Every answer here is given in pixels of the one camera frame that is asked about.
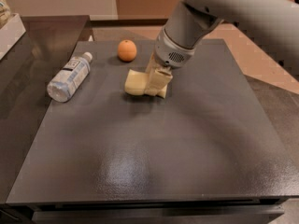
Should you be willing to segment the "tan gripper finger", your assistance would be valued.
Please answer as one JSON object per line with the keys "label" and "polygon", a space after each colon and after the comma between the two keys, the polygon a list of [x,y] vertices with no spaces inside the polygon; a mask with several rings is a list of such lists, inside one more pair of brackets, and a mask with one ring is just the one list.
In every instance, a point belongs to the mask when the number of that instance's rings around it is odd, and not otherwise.
{"label": "tan gripper finger", "polygon": [[158,67],[158,63],[155,60],[155,55],[154,55],[154,53],[151,53],[150,58],[149,58],[149,63],[146,67],[145,72],[147,74],[149,74],[152,68],[157,68],[157,67]]}
{"label": "tan gripper finger", "polygon": [[148,66],[146,74],[148,81],[145,93],[150,96],[166,96],[167,86],[173,78],[171,68]]}

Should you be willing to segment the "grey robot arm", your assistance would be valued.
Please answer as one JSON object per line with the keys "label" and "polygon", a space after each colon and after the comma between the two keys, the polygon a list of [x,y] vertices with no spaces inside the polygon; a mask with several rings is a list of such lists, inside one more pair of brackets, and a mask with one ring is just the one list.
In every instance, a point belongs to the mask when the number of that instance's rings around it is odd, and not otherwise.
{"label": "grey robot arm", "polygon": [[155,41],[145,93],[163,96],[171,71],[222,21],[233,24],[292,77],[299,76],[299,5],[289,0],[180,0]]}

